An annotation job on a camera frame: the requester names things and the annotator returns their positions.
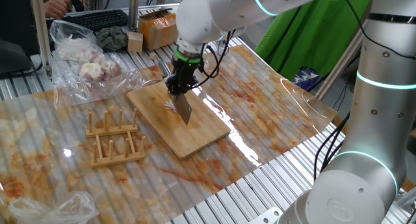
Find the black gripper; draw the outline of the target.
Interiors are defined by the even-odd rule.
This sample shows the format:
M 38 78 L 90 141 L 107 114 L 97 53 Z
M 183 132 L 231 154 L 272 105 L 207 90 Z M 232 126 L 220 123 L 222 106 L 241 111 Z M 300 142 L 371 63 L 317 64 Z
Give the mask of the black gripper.
M 187 93 L 199 85 L 197 78 L 194 76 L 194 72 L 200 65 L 200 59 L 182 60 L 180 58 L 173 58 L 172 65 L 174 67 L 173 74 L 167 75 L 164 78 L 169 94 L 179 95 L 181 93 L 179 83 L 183 83 L 183 93 Z

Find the person's hand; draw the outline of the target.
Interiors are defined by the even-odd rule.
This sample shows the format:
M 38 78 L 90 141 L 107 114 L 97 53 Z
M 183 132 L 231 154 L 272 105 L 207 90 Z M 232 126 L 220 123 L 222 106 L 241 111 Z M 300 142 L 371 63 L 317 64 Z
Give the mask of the person's hand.
M 45 17 L 62 19 L 67 13 L 70 0 L 48 0 L 44 3 Z

